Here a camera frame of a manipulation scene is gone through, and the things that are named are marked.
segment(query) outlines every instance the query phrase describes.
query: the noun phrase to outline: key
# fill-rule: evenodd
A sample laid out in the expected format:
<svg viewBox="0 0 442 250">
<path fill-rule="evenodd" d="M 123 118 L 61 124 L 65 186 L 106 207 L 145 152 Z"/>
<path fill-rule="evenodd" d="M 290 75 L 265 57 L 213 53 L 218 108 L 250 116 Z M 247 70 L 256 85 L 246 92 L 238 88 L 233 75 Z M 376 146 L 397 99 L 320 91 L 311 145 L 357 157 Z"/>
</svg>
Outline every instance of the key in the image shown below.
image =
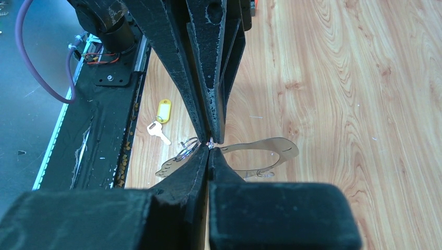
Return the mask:
<svg viewBox="0 0 442 250">
<path fill-rule="evenodd" d="M 163 125 L 161 125 L 161 123 L 154 121 L 148 126 L 148 132 L 150 135 L 156 135 L 161 138 L 161 140 L 167 145 L 171 145 L 172 142 L 170 142 L 170 140 L 163 134 L 163 131 L 161 130 L 162 127 Z"/>
</svg>

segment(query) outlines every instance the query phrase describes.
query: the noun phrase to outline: wood grain surface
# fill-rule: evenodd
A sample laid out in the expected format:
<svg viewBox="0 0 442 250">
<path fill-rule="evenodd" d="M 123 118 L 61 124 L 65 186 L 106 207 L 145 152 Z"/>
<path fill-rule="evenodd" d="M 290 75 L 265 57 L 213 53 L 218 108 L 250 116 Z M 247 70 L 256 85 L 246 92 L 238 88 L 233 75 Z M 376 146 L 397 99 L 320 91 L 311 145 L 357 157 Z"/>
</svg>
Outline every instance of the wood grain surface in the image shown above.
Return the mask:
<svg viewBox="0 0 442 250">
<path fill-rule="evenodd" d="M 172 100 L 166 146 L 149 136 Z M 153 53 L 126 188 L 149 188 L 195 136 Z M 225 145 L 282 136 L 300 154 L 272 178 L 327 182 L 351 204 L 365 249 L 442 247 L 442 2 L 260 1 L 228 104 Z M 236 168 L 271 152 L 226 155 Z"/>
</svg>

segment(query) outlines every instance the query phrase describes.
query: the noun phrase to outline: yellow key tag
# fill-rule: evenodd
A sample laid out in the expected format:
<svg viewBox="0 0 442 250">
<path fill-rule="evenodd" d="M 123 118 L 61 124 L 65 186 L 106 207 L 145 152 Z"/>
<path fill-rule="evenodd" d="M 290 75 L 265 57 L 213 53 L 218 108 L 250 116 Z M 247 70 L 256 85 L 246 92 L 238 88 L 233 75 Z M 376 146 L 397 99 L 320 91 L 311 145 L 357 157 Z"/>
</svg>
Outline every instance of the yellow key tag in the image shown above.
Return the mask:
<svg viewBox="0 0 442 250">
<path fill-rule="evenodd" d="M 170 110 L 172 108 L 172 102 L 169 99 L 163 99 L 158 106 L 158 113 L 156 120 L 159 123 L 166 123 L 170 118 Z"/>
</svg>

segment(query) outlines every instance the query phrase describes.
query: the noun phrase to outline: black cylinder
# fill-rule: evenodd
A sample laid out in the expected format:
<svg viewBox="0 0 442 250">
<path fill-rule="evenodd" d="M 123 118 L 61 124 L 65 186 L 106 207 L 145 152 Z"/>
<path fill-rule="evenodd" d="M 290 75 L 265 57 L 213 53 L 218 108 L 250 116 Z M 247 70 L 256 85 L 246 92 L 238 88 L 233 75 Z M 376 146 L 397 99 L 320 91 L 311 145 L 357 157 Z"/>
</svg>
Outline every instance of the black cylinder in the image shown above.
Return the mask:
<svg viewBox="0 0 442 250">
<path fill-rule="evenodd" d="M 125 17 L 120 18 L 106 33 L 100 33 L 98 38 L 100 38 L 104 48 L 112 53 L 127 52 L 135 43 L 135 36 Z"/>
</svg>

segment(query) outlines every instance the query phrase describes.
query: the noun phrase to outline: brown metal bracket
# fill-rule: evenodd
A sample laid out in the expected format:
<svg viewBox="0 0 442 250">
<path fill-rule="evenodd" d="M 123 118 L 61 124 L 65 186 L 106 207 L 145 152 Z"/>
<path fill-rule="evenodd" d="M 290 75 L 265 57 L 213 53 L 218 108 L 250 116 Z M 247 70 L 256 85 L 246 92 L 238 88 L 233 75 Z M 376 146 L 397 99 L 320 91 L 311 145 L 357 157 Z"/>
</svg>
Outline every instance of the brown metal bracket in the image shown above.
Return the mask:
<svg viewBox="0 0 442 250">
<path fill-rule="evenodd" d="M 285 163 L 286 161 L 296 157 L 299 155 L 298 147 L 295 143 L 283 137 L 274 137 L 268 138 L 264 140 L 260 140 L 252 143 L 239 143 L 230 146 L 221 147 L 221 152 L 223 154 L 237 151 L 237 150 L 246 150 L 246 149 L 261 149 L 272 151 L 279 155 L 279 159 L 273 165 L 269 167 L 264 167 L 260 169 L 253 170 L 234 170 L 239 176 L 242 178 L 248 178 L 252 176 L 258 177 L 270 177 L 271 169 L 278 167 L 279 165 Z M 165 178 L 181 167 L 184 163 L 186 163 L 191 155 L 188 155 L 185 158 L 182 157 L 174 157 L 169 159 L 165 163 L 161 165 L 161 169 L 155 173 L 156 176 Z"/>
</svg>

